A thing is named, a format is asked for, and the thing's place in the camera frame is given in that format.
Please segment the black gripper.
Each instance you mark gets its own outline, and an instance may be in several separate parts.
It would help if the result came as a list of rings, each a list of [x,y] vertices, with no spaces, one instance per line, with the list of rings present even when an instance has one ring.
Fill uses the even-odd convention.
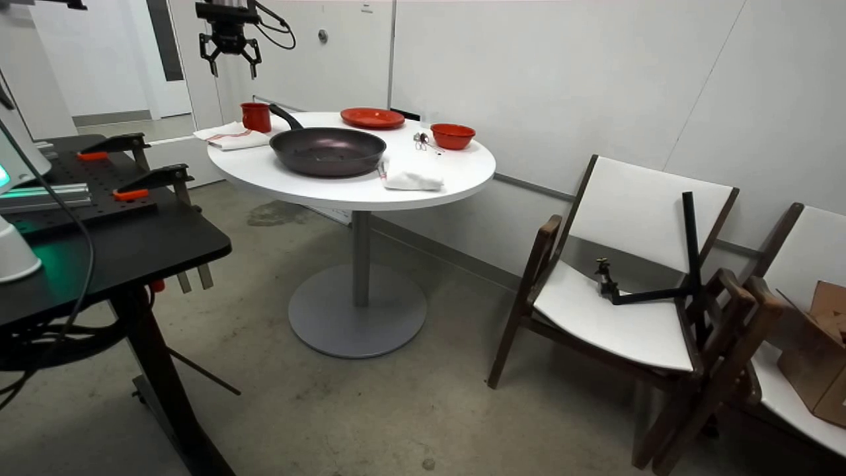
[[[251,80],[259,75],[261,50],[257,40],[242,34],[246,24],[257,24],[257,0],[197,0],[194,15],[208,24],[197,34],[197,54],[208,63],[208,72],[217,77],[217,55],[242,55],[249,61]]]

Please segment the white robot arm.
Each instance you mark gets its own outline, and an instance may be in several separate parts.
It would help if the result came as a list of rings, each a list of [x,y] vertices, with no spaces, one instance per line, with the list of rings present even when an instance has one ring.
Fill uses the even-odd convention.
[[[190,170],[147,166],[144,149],[140,133],[49,137],[36,145],[21,101],[1,84],[1,281],[34,274],[41,262],[25,241],[53,229],[161,210],[197,214],[188,195]]]

